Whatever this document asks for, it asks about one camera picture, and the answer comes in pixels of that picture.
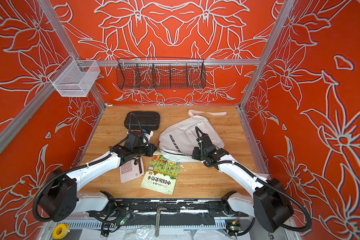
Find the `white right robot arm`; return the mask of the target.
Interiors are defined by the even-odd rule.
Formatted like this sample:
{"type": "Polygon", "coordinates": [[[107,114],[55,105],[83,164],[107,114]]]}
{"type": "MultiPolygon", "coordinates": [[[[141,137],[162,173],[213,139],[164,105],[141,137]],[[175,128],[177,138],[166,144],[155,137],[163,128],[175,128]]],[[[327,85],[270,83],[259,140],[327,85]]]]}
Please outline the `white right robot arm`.
{"type": "Polygon", "coordinates": [[[245,201],[237,192],[226,195],[225,201],[230,210],[254,217],[269,233],[278,228],[293,232],[306,232],[311,229],[310,213],[286,193],[279,180],[268,180],[254,173],[236,161],[225,149],[215,146],[209,135],[203,133],[199,127],[196,127],[195,131],[198,145],[193,150],[192,158],[202,162],[207,168],[215,168],[230,176],[252,197],[252,201],[245,201]],[[293,206],[297,206],[305,216],[306,223],[302,227],[292,227],[285,223],[295,213],[293,206]]]}

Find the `white student backpack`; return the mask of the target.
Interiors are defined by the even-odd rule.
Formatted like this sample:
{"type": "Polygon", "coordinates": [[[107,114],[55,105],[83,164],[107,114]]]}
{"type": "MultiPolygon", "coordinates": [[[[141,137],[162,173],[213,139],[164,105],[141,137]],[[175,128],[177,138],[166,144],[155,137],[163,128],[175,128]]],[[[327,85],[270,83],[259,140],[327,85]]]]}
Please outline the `white student backpack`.
{"type": "Polygon", "coordinates": [[[194,147],[198,146],[195,127],[208,134],[218,148],[225,146],[209,120],[201,116],[202,113],[203,111],[189,110],[189,118],[167,127],[160,134],[159,150],[164,158],[176,163],[196,162],[192,158],[194,147]]]}

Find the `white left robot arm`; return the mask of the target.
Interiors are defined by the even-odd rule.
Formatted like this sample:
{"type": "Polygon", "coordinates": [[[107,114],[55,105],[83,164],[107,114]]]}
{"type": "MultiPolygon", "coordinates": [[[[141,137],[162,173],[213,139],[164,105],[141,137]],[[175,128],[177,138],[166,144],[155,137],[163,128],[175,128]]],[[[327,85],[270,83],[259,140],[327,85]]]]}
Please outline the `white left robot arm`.
{"type": "Polygon", "coordinates": [[[36,194],[32,207],[34,218],[39,222],[60,222],[72,213],[109,209],[114,198],[108,192],[88,195],[80,190],[111,170],[128,163],[137,166],[142,157],[152,157],[158,148],[150,143],[150,138],[159,129],[160,120],[157,112],[129,112],[124,123],[127,136],[110,146],[108,152],[85,165],[66,171],[54,170],[36,194]]]}

